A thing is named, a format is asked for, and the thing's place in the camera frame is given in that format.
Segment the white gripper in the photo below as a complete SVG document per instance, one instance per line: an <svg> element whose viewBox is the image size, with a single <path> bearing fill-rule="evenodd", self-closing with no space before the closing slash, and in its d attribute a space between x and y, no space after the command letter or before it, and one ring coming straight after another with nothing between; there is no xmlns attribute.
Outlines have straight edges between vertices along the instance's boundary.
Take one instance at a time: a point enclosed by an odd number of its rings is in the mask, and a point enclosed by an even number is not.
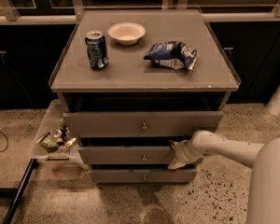
<svg viewBox="0 0 280 224"><path fill-rule="evenodd" d="M169 140L168 143L172 149L175 149L175 159L168 165L169 170L177 170L204 157L204 154L195 148L190 140L178 143L174 140Z"/></svg>

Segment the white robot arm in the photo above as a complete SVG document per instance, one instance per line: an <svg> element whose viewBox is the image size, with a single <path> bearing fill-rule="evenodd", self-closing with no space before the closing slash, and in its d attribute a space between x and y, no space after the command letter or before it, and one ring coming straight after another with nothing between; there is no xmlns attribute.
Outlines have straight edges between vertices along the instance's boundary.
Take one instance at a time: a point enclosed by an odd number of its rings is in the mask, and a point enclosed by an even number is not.
<svg viewBox="0 0 280 224"><path fill-rule="evenodd" d="M175 151L171 170L206 155L221 155L251 168L246 224L280 224L280 137L261 144L198 131L190 140L170 145Z"/></svg>

